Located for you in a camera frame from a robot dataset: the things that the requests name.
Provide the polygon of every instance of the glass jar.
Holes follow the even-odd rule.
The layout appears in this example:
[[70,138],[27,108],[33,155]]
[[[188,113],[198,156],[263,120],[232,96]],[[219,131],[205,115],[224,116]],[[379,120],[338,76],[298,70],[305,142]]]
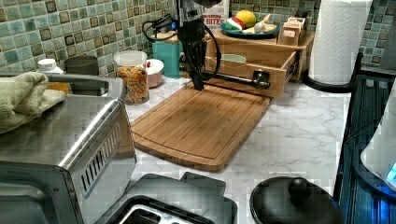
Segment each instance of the glass jar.
[[146,70],[147,54],[128,50],[114,55],[117,76],[126,86],[125,104],[137,105],[149,99],[149,77]]

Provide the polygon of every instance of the toaster oven handle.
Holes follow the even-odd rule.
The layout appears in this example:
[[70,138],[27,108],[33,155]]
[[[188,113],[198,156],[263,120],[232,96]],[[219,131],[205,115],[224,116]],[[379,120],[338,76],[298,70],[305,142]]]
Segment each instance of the toaster oven handle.
[[[21,73],[0,73],[0,77],[15,77]],[[59,74],[46,74],[49,82],[67,82],[67,83],[81,83],[88,86],[94,86],[98,82],[106,82],[108,84],[107,97],[123,99],[125,97],[125,85],[123,80],[119,77],[97,77],[87,75],[59,75]]]

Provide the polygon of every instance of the teal container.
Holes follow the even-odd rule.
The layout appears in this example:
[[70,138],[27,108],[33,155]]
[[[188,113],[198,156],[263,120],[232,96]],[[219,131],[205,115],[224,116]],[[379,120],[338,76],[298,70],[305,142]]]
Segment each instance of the teal container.
[[181,43],[167,43],[163,41],[156,41],[152,45],[154,59],[163,62],[163,75],[165,77],[180,78],[179,58],[180,52],[183,51]]

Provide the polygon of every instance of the wooden cutting board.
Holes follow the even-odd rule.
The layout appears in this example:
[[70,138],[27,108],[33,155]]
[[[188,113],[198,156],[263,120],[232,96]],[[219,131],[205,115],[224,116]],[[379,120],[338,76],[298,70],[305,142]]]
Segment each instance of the wooden cutting board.
[[177,91],[132,123],[135,146],[195,169],[221,171],[269,107],[270,98],[206,85]]

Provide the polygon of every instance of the stainless steel toaster oven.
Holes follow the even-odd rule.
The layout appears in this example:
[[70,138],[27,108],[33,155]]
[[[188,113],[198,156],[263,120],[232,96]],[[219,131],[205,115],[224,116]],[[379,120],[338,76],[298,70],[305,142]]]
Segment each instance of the stainless steel toaster oven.
[[122,80],[48,77],[103,85],[107,96],[67,95],[40,118],[0,134],[1,223],[95,223],[134,170]]

